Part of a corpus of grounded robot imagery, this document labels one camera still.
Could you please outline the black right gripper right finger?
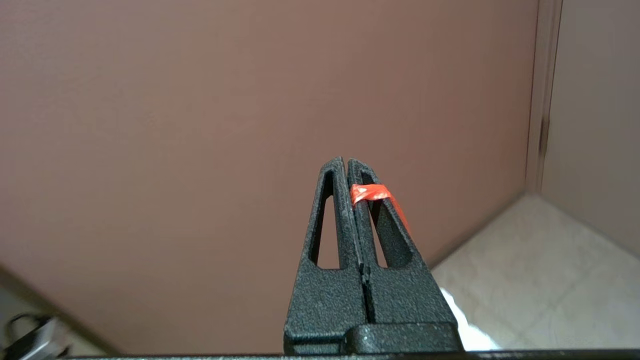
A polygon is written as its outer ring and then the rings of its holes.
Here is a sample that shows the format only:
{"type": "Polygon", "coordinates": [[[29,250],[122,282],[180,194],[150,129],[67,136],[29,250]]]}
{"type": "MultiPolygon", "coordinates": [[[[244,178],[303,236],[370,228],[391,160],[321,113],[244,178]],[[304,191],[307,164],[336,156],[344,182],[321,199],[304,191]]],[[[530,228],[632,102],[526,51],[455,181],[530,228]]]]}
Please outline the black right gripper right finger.
{"type": "Polygon", "coordinates": [[[457,325],[400,205],[384,197],[357,200],[352,209],[368,321],[457,325]]]}

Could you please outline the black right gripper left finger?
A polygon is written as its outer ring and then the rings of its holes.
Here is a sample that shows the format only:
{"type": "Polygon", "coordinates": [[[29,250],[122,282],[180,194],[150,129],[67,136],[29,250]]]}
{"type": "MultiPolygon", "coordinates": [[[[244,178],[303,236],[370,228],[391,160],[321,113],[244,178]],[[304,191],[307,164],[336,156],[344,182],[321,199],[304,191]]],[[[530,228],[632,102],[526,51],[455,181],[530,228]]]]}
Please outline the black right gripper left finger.
{"type": "Polygon", "coordinates": [[[323,164],[318,173],[283,328],[283,351],[287,356],[343,354],[348,331],[366,323],[358,248],[345,161],[335,157],[323,164]],[[328,198],[333,199],[338,268],[318,265],[328,198]]]}

